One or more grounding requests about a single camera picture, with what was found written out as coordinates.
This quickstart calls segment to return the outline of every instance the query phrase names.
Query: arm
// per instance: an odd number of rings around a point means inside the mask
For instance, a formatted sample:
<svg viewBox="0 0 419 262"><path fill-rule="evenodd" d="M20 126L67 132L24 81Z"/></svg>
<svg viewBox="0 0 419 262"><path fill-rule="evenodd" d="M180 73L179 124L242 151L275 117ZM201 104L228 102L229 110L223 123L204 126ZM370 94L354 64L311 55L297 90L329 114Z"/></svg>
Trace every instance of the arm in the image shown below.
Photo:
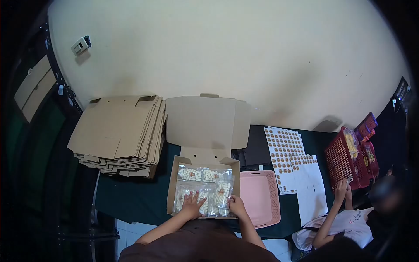
<svg viewBox="0 0 419 262"><path fill-rule="evenodd" d="M207 198L204 198L199 203L197 203L198 193L199 192L197 191L193 197L192 192L190 192L189 196L185 194L182 210L178 214L160 226L156 227L155 229L150 230L149 232L142 235L135 243L147 245L164 235L179 230L189 220L201 217L202 214L199 213L199 209L202 204L204 204L205 200L207 200Z"/></svg>
<svg viewBox="0 0 419 262"><path fill-rule="evenodd" d="M352 190L351 186L348 184L346 187L346 193L345 193L345 210L353 210L352 206Z"/></svg>
<svg viewBox="0 0 419 262"><path fill-rule="evenodd" d="M335 190L335 202L333 203L333 206L330 209L329 214L327 215L326 219L324 220L323 224L321 225L313 240L313 247L317 249L323 246L324 244L332 241L335 237L334 235L328 236L328 233L343 203L343 199L345 198L347 181L347 179L343 179L338 182L337 188Z"/></svg>
<svg viewBox="0 0 419 262"><path fill-rule="evenodd" d="M244 208L243 200L235 195L231 195L231 199L229 199L228 203L230 210L236 214L239 219L241 238L249 243L266 249L265 244L263 244L255 227L253 226L252 221L250 220L249 215L246 212L246 209Z"/></svg>

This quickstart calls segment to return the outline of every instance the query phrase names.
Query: wall socket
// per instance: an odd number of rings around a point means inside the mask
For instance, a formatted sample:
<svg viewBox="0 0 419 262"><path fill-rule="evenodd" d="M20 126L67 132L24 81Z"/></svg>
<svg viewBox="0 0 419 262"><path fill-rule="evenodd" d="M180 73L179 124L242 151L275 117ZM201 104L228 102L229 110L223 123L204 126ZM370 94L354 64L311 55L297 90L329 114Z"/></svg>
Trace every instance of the wall socket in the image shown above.
<svg viewBox="0 0 419 262"><path fill-rule="evenodd" d="M77 42L75 42L71 46L71 51L73 52L75 56L78 56L91 46L92 45L90 43L90 37L85 36L85 37L81 37Z"/></svg>

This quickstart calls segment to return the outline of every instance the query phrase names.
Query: brown shirt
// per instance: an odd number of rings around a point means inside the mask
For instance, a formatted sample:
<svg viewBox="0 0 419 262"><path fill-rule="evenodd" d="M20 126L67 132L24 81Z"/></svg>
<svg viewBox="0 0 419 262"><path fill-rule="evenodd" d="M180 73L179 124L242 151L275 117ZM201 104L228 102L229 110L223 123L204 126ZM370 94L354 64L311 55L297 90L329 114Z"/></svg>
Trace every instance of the brown shirt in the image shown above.
<svg viewBox="0 0 419 262"><path fill-rule="evenodd" d="M119 262L278 261L268 250L244 241L220 220L196 219L148 245L125 248Z"/></svg>

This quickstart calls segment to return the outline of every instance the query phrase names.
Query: white floor tile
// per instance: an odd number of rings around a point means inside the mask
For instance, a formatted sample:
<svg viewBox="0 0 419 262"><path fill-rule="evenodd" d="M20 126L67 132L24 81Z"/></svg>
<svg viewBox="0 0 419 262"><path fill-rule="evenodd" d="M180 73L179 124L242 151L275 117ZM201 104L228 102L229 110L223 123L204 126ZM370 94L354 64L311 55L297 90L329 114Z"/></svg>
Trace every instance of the white floor tile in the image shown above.
<svg viewBox="0 0 419 262"><path fill-rule="evenodd" d="M290 245L285 239L269 239L268 250L277 256L289 251Z"/></svg>
<svg viewBox="0 0 419 262"><path fill-rule="evenodd" d="M127 237L125 230L119 230L120 239L116 242L117 256L121 255L122 250L127 247Z"/></svg>
<svg viewBox="0 0 419 262"><path fill-rule="evenodd" d="M157 226L143 224L143 223L127 223L127 231L144 235L148 231L156 228Z"/></svg>
<svg viewBox="0 0 419 262"><path fill-rule="evenodd" d="M291 251L276 256L281 262L291 262Z"/></svg>
<svg viewBox="0 0 419 262"><path fill-rule="evenodd" d="M268 242L268 239L262 240L262 242L265 244L266 249L269 250L269 242Z"/></svg>
<svg viewBox="0 0 419 262"><path fill-rule="evenodd" d="M127 229L127 223L125 221L117 219L116 220L116 228L126 230Z"/></svg>
<svg viewBox="0 0 419 262"><path fill-rule="evenodd" d="M131 246L140 238L140 234L127 231L127 246Z"/></svg>

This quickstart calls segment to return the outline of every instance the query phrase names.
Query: hand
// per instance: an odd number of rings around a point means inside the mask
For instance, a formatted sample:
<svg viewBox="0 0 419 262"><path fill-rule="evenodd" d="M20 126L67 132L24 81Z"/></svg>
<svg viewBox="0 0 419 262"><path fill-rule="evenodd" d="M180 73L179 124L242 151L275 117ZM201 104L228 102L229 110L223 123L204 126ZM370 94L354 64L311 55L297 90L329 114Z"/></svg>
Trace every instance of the hand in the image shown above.
<svg viewBox="0 0 419 262"><path fill-rule="evenodd" d="M351 185L349 183L346 187L345 198L346 199L352 199L352 188L351 188Z"/></svg>
<svg viewBox="0 0 419 262"><path fill-rule="evenodd" d="M203 214L199 213L199 209L205 203L207 198L205 197L204 199L198 202L198 195L199 191L197 191L194 196L192 196L192 192L189 193L189 196L185 194L184 203L182 206L182 210L179 212L179 215L185 216L189 220L193 220L203 216Z"/></svg>
<svg viewBox="0 0 419 262"><path fill-rule="evenodd" d="M245 218L248 216L246 209L244 208L243 200L235 195L231 195L228 200L230 211L233 212L238 218Z"/></svg>
<svg viewBox="0 0 419 262"><path fill-rule="evenodd" d="M346 188L347 188L347 179L339 180L336 189L335 189L335 203L337 205L342 205L343 199L345 199Z"/></svg>

